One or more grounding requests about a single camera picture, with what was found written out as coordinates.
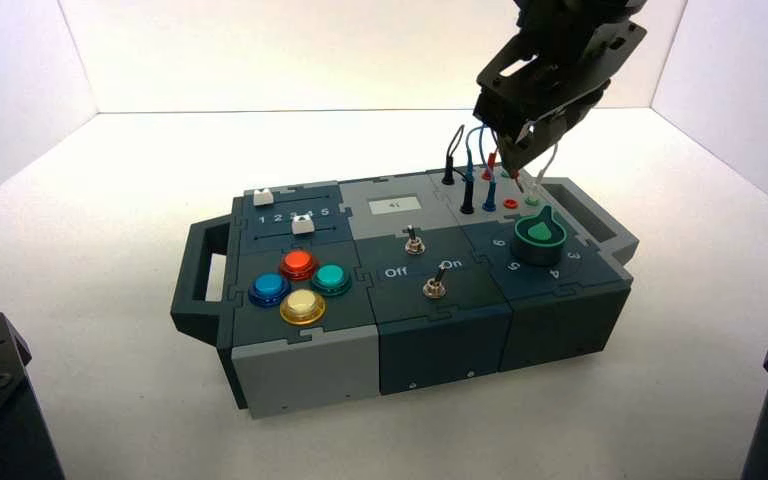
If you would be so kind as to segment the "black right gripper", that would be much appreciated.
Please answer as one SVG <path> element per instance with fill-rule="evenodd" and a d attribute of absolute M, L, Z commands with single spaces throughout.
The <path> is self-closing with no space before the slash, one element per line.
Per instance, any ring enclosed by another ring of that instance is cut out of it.
<path fill-rule="evenodd" d="M 476 100 L 476 118 L 496 131 L 508 174 L 557 144 L 599 103 L 647 34 L 632 20 L 644 1 L 515 5 L 518 32 L 478 74 Z"/>

